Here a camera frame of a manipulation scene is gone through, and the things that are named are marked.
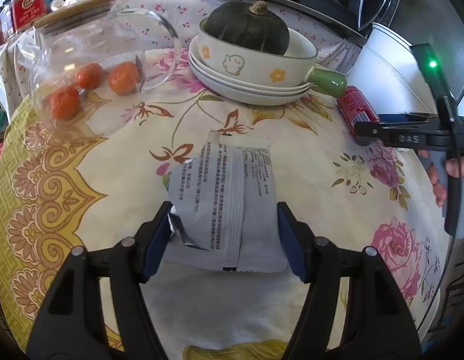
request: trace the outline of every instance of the orange fruit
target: orange fruit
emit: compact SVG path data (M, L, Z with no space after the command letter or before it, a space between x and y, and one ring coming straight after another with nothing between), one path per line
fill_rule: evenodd
M118 95L127 95L140 81L140 73L132 62L118 64L109 75L109 86Z
M72 86L63 86L50 95L52 116L59 120L73 119L80 109L80 96Z
M84 89L94 89L101 85L103 76L99 64L91 63L81 67L76 73L77 85Z

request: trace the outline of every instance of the pumpkin stem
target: pumpkin stem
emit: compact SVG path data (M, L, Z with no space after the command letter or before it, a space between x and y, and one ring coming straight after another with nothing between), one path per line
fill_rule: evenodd
M249 11L254 15L264 16L267 13L267 3L265 1L255 1L249 7Z

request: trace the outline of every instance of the stacked plates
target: stacked plates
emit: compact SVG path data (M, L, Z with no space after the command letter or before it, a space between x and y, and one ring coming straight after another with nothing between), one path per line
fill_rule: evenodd
M198 39L195 37L189 48L192 72L205 86L224 97L252 105L281 105L296 101L309 91L309 82L291 88L271 87L247 83L218 73L202 62L197 44Z

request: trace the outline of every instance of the human hand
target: human hand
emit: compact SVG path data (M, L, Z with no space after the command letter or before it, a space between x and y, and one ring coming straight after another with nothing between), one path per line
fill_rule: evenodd
M424 150L419 150L418 154L425 158L429 157L429 154ZM464 157L460 159L460 162L462 164L462 177L464 178ZM447 160L447 162L445 163L445 170L447 171L447 174L449 174L450 176L458 178L458 160L456 158L452 160ZM430 165L429 169L427 169L427 174L429 175L429 179L433 186L435 202L439 207L443 207L445 200L447 199L447 190L440 183L439 172L437 168L432 164Z

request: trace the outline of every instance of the screw head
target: screw head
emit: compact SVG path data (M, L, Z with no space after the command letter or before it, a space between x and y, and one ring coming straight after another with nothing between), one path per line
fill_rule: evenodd
M377 249L375 249L372 246L367 246L365 248L365 253L367 254L367 256L375 257L375 256L377 256Z
M318 246L327 246L329 244L329 239L325 237L315 237L315 243Z
M120 243L123 247L128 248L135 244L135 239L134 237L125 237Z
M70 251L73 256L80 256L84 252L83 246L76 246Z

